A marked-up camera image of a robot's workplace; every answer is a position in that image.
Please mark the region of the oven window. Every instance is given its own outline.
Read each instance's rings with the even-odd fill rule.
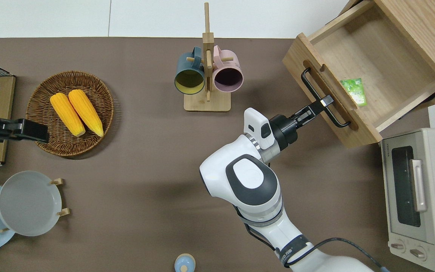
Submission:
[[[414,210],[412,196],[412,176],[410,160],[414,158],[412,146],[392,149],[392,166],[395,182],[395,201],[397,202],[397,217],[400,223],[413,227],[421,226],[419,212]]]

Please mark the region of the oven door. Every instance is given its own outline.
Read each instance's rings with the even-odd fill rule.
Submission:
[[[427,235],[427,173],[421,131],[385,139],[382,143],[389,202],[390,232],[434,244]]]

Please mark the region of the wooden drawer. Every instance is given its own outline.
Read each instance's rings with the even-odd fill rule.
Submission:
[[[314,88],[335,100],[331,111],[339,121],[352,122],[338,128],[322,114],[349,148],[379,142],[383,129],[435,92],[435,71],[371,0],[309,37],[298,35],[283,63],[315,100],[301,80],[301,73],[311,67],[314,72],[307,78]],[[364,85],[364,107],[355,104],[339,81],[356,78]]]

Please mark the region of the woven tray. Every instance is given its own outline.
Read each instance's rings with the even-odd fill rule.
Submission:
[[[75,137],[63,124],[50,103],[55,93],[68,95],[79,88],[88,96],[103,125],[103,137],[114,117],[114,101],[107,86],[93,74],[67,71],[50,76],[33,92],[26,109],[26,118],[48,126],[50,142],[36,144],[48,153],[68,157],[83,154],[94,148],[103,137],[99,137],[85,126],[85,134]]]

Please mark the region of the yellow corn cob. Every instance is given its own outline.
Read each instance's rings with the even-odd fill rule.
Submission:
[[[50,103],[71,134],[79,137],[85,133],[85,128],[83,127],[80,118],[64,93],[56,93],[52,95]]]
[[[102,121],[85,93],[82,90],[73,90],[69,92],[68,98],[86,126],[98,136],[103,137]]]

